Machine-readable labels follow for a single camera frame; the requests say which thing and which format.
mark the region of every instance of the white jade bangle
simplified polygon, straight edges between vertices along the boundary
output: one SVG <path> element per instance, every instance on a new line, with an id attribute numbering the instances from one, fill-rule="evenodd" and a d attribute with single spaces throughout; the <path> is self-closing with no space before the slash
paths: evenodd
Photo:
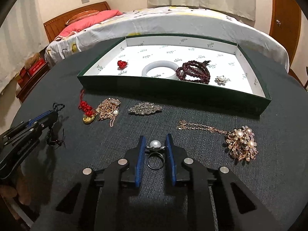
<path id="1" fill-rule="evenodd" d="M 179 68 L 179 66 L 177 64 L 175 64 L 174 62 L 171 61 L 155 61 L 152 62 L 148 65 L 146 65 L 141 73 L 142 77 L 149 77 L 147 76 L 147 73 L 154 68 L 158 68 L 158 67 L 166 67 L 166 68 L 170 68 L 173 69 L 174 72 Z M 166 79 L 172 79 L 172 80 L 178 80 L 177 74 L 175 73 L 174 75 L 167 77 Z"/>

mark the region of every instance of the gold ornament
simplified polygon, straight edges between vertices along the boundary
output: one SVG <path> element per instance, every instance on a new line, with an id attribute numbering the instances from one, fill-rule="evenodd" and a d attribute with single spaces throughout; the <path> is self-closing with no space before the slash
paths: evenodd
<path id="1" fill-rule="evenodd" d="M 97 115 L 97 113 L 94 113 L 91 116 L 84 115 L 84 117 L 82 118 L 84 124 L 90 124 L 91 122 L 93 122 L 95 117 L 96 117 L 96 115 Z"/>

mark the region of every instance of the gold chain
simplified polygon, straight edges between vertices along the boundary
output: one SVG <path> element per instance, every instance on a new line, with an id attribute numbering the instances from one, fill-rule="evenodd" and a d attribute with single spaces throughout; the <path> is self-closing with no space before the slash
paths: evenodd
<path id="1" fill-rule="evenodd" d="M 113 127 L 113 123 L 116 119 L 116 116 L 119 113 L 119 106 L 121 102 L 119 99 L 108 98 L 102 101 L 101 104 L 98 105 L 96 112 L 100 116 L 100 120 L 110 119 L 109 126 Z"/>
<path id="2" fill-rule="evenodd" d="M 206 126 L 206 125 L 202 125 L 202 124 L 186 122 L 184 120 L 179 121 L 179 123 L 177 125 L 177 129 L 205 130 L 205 131 L 209 131 L 211 133 L 218 132 L 218 133 L 224 134 L 224 135 L 228 135 L 230 133 L 229 131 L 220 130 L 220 129 L 212 127 L 212 126 Z"/>

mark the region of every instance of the red box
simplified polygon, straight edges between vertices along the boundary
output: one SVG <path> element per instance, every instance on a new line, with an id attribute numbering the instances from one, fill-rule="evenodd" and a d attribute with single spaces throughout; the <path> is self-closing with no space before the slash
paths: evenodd
<path id="1" fill-rule="evenodd" d="M 17 75 L 16 77 L 20 78 L 17 82 L 21 88 L 23 88 L 30 79 L 30 76 L 27 73 L 25 67 L 21 69 L 21 71 L 19 72 L 19 75 Z"/>
<path id="2" fill-rule="evenodd" d="M 36 64 L 34 64 L 29 70 L 28 73 L 30 76 L 33 76 L 36 71 L 38 71 L 43 65 L 45 64 L 45 61 L 40 58 Z"/>

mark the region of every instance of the bedsheet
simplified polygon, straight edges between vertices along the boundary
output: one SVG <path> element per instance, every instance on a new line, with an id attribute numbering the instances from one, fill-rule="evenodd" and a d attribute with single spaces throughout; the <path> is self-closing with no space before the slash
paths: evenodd
<path id="1" fill-rule="evenodd" d="M 209 9 L 160 7 L 134 10 L 95 24 L 46 48 L 51 66 L 98 42 L 138 34 L 182 33 L 220 38 L 256 50 L 289 71 L 289 57 L 275 39 L 235 18 Z"/>

